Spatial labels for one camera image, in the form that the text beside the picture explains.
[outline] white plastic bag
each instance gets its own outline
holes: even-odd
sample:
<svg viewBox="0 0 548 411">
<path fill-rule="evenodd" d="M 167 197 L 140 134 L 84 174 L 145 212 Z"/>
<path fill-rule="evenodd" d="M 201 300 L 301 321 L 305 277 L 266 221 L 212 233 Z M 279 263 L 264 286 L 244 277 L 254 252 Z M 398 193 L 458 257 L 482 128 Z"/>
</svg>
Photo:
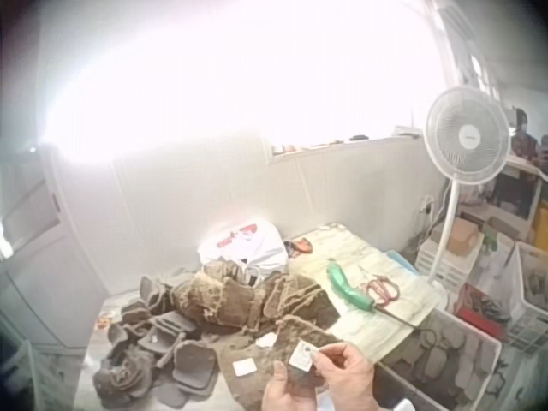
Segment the white plastic bag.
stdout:
<svg viewBox="0 0 548 411">
<path fill-rule="evenodd" d="M 205 265 L 224 258 L 241 265 L 249 282 L 259 284 L 273 271 L 285 271 L 288 254 L 277 228 L 264 220 L 252 220 L 204 241 L 198 248 Z"/>
</svg>

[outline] small white tag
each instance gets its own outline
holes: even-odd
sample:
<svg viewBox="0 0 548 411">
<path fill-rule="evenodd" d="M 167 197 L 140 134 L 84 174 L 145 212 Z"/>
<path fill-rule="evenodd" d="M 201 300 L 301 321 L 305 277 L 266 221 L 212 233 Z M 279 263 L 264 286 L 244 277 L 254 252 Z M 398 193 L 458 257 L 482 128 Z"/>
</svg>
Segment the small white tag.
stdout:
<svg viewBox="0 0 548 411">
<path fill-rule="evenodd" d="M 316 352 L 318 352 L 317 347 L 300 340 L 289 359 L 289 364 L 302 371 L 309 372 L 312 366 L 312 354 Z"/>
<path fill-rule="evenodd" d="M 255 343 L 262 348 L 271 348 L 274 347 L 274 343 L 277 340 L 277 334 L 275 332 L 269 332 L 268 334 L 257 338 Z"/>
<path fill-rule="evenodd" d="M 257 371 L 257 366 L 255 365 L 253 358 L 246 358 L 245 360 L 233 362 L 232 366 L 234 367 L 236 377 L 248 375 Z"/>
</svg>

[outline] white electric fan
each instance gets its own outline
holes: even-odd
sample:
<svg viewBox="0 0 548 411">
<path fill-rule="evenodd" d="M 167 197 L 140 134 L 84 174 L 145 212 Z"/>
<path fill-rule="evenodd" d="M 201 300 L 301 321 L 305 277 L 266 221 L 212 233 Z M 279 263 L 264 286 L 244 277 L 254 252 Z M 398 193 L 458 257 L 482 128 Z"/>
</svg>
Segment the white electric fan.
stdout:
<svg viewBox="0 0 548 411">
<path fill-rule="evenodd" d="M 509 125 L 497 101 L 480 90 L 454 87 L 432 105 L 425 127 L 426 149 L 438 169 L 451 179 L 444 230 L 430 269 L 432 284 L 449 240 L 461 184 L 492 180 L 506 164 Z"/>
</svg>

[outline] ceiling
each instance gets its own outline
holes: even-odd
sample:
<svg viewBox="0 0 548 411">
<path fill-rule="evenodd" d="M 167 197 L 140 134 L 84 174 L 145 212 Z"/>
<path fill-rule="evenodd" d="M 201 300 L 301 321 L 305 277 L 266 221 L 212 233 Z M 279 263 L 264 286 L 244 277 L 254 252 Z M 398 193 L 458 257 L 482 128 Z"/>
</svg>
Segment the ceiling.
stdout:
<svg viewBox="0 0 548 411">
<path fill-rule="evenodd" d="M 502 88 L 548 92 L 548 29 L 528 1 L 455 0 Z"/>
</svg>

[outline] bright window light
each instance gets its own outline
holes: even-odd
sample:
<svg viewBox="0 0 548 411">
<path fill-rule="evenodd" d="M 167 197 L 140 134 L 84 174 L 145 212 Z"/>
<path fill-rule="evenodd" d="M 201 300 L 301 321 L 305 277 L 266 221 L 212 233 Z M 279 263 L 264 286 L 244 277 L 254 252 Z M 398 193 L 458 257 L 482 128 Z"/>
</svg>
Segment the bright window light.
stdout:
<svg viewBox="0 0 548 411">
<path fill-rule="evenodd" d="M 422 127 L 446 88 L 425 20 L 397 0 L 241 0 L 144 33 L 77 76 L 44 141 L 74 161 L 257 130 L 310 146 Z"/>
<path fill-rule="evenodd" d="M 474 66 L 474 71 L 476 72 L 478 77 L 481 77 L 483 75 L 483 70 L 481 69 L 480 62 L 478 61 L 476 57 L 474 56 L 470 56 L 470 57 L 472 57 L 472 65 Z"/>
</svg>

